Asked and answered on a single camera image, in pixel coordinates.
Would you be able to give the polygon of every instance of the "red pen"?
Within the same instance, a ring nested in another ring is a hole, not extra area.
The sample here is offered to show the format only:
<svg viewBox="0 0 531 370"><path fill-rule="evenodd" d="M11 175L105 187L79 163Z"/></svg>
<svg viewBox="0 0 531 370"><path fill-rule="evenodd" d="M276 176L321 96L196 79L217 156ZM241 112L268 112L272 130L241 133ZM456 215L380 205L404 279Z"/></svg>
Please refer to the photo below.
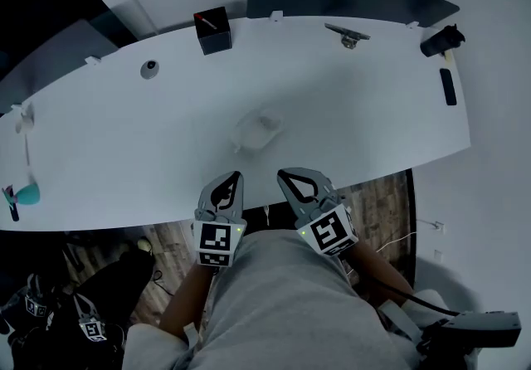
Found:
<svg viewBox="0 0 531 370"><path fill-rule="evenodd" d="M199 13L194 13L193 16L195 16L200 21L205 22L210 28L217 29L213 23L210 23L207 19L205 19L203 16L201 16Z"/></svg>

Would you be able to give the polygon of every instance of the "black box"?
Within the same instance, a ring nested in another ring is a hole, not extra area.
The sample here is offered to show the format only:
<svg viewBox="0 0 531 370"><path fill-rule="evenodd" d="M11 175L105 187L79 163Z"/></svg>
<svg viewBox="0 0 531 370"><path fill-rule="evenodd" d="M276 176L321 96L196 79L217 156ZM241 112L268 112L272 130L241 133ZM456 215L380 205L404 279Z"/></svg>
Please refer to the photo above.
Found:
<svg viewBox="0 0 531 370"><path fill-rule="evenodd" d="M195 13L193 21L196 24L197 39L205 55L232 48L231 27L224 7Z"/></svg>

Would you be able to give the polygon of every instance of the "teal object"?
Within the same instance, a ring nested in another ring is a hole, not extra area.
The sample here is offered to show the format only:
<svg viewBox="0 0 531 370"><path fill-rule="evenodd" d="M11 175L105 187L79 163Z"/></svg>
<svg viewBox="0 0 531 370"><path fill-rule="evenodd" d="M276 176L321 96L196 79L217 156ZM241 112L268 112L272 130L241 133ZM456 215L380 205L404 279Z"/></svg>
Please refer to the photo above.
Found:
<svg viewBox="0 0 531 370"><path fill-rule="evenodd" d="M13 203L35 205L41 200L41 191L37 183L28 184L24 188L21 188L13 197L10 197L6 190L3 190L3 195L10 205Z"/></svg>

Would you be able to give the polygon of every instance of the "forearm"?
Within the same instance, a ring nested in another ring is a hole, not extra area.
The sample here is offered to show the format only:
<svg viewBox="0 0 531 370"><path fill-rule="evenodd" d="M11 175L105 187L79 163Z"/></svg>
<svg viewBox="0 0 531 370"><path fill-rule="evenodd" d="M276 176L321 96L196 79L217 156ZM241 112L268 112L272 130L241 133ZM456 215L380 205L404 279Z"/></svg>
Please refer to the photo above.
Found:
<svg viewBox="0 0 531 370"><path fill-rule="evenodd" d="M371 294L369 302L373 306L378 307L388 299L398 305L402 305L406 299L374 283L370 277L378 279L406 294L413 295L413 288L407 283L407 280L367 243L359 241L345 251L344 257L350 266L359 273L362 282L367 284Z"/></svg>
<svg viewBox="0 0 531 370"><path fill-rule="evenodd" d="M158 328L187 342L184 326L194 323L197 331L207 302L215 267L194 264L164 310Z"/></svg>

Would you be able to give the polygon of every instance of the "black tumbler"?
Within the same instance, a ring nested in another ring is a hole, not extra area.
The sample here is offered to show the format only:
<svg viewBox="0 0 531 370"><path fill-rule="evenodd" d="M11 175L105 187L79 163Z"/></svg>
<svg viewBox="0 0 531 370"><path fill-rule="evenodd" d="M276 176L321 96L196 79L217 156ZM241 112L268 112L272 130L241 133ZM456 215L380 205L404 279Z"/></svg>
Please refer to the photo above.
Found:
<svg viewBox="0 0 531 370"><path fill-rule="evenodd" d="M448 25L442 31L421 43L421 51L426 57L444 53L451 48L457 48L465 37L457 31L457 25Z"/></svg>

